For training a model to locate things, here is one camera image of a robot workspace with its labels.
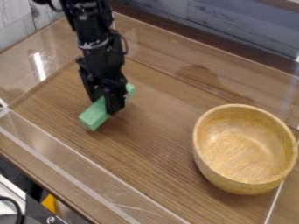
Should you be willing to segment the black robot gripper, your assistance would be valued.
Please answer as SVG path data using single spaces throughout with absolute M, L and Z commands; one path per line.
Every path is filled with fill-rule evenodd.
M 88 98 L 94 102 L 101 97 L 104 88 L 104 99 L 106 113 L 113 115 L 125 106 L 126 100 L 126 78 L 122 75 L 124 56 L 126 50 L 122 48 L 122 37 L 112 31 L 105 40 L 89 48 L 79 47 L 82 56 L 75 59 L 78 64 L 78 75 Z

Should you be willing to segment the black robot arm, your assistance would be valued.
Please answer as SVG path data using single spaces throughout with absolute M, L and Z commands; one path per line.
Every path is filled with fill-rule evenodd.
M 104 98 L 104 108 L 113 115 L 125 106 L 126 77 L 121 67 L 126 50 L 122 37 L 112 28 L 114 22 L 108 0 L 31 0 L 65 15 L 75 33 L 81 56 L 75 59 L 78 75 L 92 102 Z

